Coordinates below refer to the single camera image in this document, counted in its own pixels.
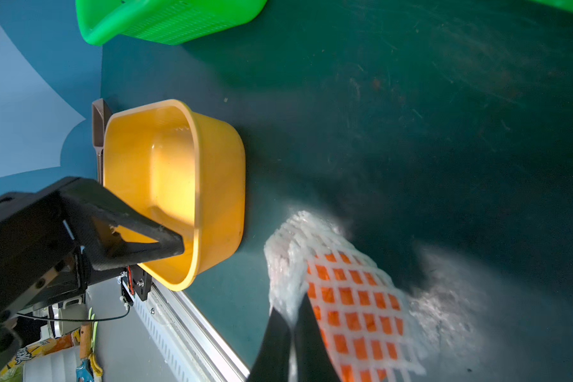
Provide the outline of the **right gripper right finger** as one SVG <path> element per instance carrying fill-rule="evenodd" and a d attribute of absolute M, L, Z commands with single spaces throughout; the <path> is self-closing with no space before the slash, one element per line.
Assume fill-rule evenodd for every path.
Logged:
<path fill-rule="evenodd" d="M 299 307 L 294 327 L 294 349 L 298 381 L 341 382 L 329 358 L 314 309 L 307 294 Z"/>

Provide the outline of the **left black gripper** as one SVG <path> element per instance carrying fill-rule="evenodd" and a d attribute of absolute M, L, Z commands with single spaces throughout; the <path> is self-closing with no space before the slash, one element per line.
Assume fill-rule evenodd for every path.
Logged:
<path fill-rule="evenodd" d="M 0 196 L 0 371 L 22 345 L 18 313 L 83 294 L 104 272 L 179 256 L 182 236 L 100 183 L 64 178 Z"/>

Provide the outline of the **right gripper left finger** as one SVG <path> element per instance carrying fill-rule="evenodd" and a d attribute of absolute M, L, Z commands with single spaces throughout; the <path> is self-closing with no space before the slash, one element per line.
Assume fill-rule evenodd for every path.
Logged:
<path fill-rule="evenodd" d="M 289 324 L 278 310 L 272 309 L 247 382 L 287 382 L 290 372 L 291 340 Z"/>

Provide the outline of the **netted orange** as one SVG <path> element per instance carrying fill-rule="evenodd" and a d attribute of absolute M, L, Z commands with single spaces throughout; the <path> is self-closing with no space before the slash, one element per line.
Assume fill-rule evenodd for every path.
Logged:
<path fill-rule="evenodd" d="M 328 221 L 296 213 L 267 240 L 264 255 L 271 312 L 278 310 L 291 328 L 288 381 L 298 381 L 294 327 L 305 294 L 341 381 L 426 374 L 426 345 L 404 293 Z"/>

